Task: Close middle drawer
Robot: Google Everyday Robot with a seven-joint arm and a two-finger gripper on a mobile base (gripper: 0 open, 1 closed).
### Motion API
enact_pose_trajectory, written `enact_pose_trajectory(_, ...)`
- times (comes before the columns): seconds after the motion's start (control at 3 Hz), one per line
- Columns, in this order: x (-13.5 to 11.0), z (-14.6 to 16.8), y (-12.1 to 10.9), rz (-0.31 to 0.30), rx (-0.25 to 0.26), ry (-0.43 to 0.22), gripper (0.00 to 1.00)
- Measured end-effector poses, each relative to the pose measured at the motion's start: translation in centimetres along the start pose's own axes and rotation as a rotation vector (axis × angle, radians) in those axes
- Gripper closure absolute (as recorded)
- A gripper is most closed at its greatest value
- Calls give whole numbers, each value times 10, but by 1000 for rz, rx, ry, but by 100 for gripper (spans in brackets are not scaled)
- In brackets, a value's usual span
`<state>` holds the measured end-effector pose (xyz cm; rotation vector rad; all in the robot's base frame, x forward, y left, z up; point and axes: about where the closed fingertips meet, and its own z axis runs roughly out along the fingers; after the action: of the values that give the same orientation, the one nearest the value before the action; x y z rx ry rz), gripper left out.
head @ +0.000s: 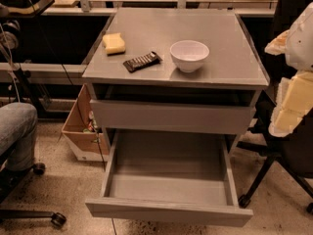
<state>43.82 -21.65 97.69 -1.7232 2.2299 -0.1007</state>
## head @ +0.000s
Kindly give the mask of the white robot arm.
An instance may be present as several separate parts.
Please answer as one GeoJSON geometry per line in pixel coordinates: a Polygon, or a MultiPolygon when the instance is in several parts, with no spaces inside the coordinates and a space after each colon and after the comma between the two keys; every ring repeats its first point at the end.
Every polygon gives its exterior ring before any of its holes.
{"type": "Polygon", "coordinates": [[[288,30],[267,44],[265,52],[284,54],[286,64],[296,70],[292,78],[283,77],[279,83],[268,127],[272,136],[285,137],[313,109],[313,3],[288,30]]]}

